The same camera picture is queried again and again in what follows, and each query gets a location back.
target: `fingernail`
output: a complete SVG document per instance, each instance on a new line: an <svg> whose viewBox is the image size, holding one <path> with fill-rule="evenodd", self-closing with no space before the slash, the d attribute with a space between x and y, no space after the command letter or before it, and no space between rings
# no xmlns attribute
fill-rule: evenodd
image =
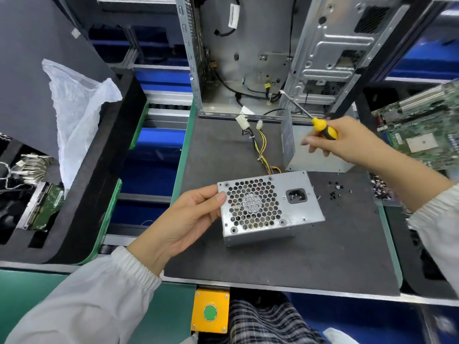
<svg viewBox="0 0 459 344"><path fill-rule="evenodd" d="M226 199L226 193L220 192L215 196L215 199L218 201L224 201Z"/></svg>

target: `white jacket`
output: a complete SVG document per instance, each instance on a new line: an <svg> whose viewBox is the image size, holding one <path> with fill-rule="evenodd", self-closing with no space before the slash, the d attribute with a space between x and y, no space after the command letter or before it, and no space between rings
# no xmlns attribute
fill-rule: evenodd
<svg viewBox="0 0 459 344"><path fill-rule="evenodd" d="M414 213L410 224L459 294L459 184ZM118 247L65 279L20 320L5 344L125 344L160 283Z"/></svg>

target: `yellow screwdriver handle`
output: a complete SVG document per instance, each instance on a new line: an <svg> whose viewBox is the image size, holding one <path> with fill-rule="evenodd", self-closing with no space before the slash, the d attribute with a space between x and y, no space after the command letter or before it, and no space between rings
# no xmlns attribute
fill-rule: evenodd
<svg viewBox="0 0 459 344"><path fill-rule="evenodd" d="M327 124L324 119L313 118L314 129L328 140L337 140L338 132Z"/></svg>

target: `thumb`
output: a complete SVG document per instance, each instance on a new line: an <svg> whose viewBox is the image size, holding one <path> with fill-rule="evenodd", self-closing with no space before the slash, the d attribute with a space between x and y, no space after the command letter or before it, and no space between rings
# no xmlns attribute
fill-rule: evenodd
<svg viewBox="0 0 459 344"><path fill-rule="evenodd" d="M310 145L312 147L322 149L325 151L331 151L335 140L327 140L323 137L318 136L307 136L301 141L302 145Z"/></svg>
<svg viewBox="0 0 459 344"><path fill-rule="evenodd" d="M207 199L205 202L202 202L193 208L193 218L197 220L199 217L220 208L225 200L225 192L217 193L212 198Z"/></svg>

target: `green button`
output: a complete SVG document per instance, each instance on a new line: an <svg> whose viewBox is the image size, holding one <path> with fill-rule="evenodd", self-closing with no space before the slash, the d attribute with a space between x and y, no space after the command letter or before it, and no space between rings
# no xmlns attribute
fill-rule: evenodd
<svg viewBox="0 0 459 344"><path fill-rule="evenodd" d="M204 318L207 321L213 321L217 317L217 308L214 306L207 306L204 308Z"/></svg>

